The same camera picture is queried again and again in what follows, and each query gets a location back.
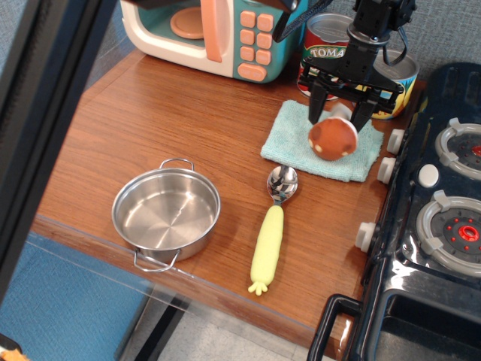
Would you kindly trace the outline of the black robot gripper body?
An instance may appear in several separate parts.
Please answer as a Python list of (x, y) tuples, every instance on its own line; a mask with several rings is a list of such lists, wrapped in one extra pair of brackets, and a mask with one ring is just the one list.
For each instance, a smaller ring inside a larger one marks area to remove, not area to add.
[(380, 50), (385, 50), (389, 35), (370, 37), (362, 32), (349, 32), (349, 43), (344, 56), (324, 59), (308, 56), (300, 82), (308, 87), (314, 82), (321, 83), (329, 95), (351, 102), (368, 99), (361, 92), (363, 87), (371, 91), (377, 100), (375, 111), (393, 112), (397, 97), (403, 90), (393, 80), (374, 68)]

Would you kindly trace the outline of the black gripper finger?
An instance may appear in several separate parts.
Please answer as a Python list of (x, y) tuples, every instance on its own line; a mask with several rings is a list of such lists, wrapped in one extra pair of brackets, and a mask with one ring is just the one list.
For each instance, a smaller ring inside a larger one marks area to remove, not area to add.
[(373, 99), (362, 99), (356, 103), (351, 116), (351, 123), (354, 125), (357, 132), (360, 132), (365, 124), (369, 121), (376, 106), (377, 100)]
[(321, 83), (314, 82), (311, 84), (308, 119), (313, 125), (319, 121), (327, 96), (328, 93)]

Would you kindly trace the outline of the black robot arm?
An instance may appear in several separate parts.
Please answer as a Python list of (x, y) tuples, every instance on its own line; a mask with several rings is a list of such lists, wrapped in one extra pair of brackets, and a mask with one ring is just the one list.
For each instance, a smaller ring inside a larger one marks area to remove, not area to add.
[(390, 32), (397, 31), (406, 44), (402, 26), (411, 21), (416, 10), (414, 1), (357, 1), (355, 18), (347, 28), (349, 43), (344, 56), (326, 59), (309, 56), (300, 83), (310, 92), (308, 119), (319, 121), (329, 95), (355, 103), (350, 118), (356, 131), (360, 131), (371, 116), (378, 112), (392, 112), (400, 94), (401, 85), (375, 69), (379, 51), (388, 65), (399, 63), (407, 54), (403, 50), (394, 61), (389, 61), (386, 45)]

